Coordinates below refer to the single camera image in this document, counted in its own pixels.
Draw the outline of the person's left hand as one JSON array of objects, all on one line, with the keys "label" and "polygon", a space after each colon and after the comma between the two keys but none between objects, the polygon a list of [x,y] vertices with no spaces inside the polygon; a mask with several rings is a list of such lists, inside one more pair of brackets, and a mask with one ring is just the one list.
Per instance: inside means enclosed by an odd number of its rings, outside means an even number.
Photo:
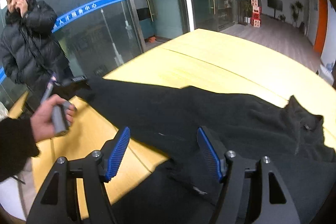
[{"label": "person's left hand", "polygon": [[56,137],[52,123],[52,110],[54,106],[61,105],[66,100],[57,94],[44,101],[30,118],[30,125],[35,143]]}]

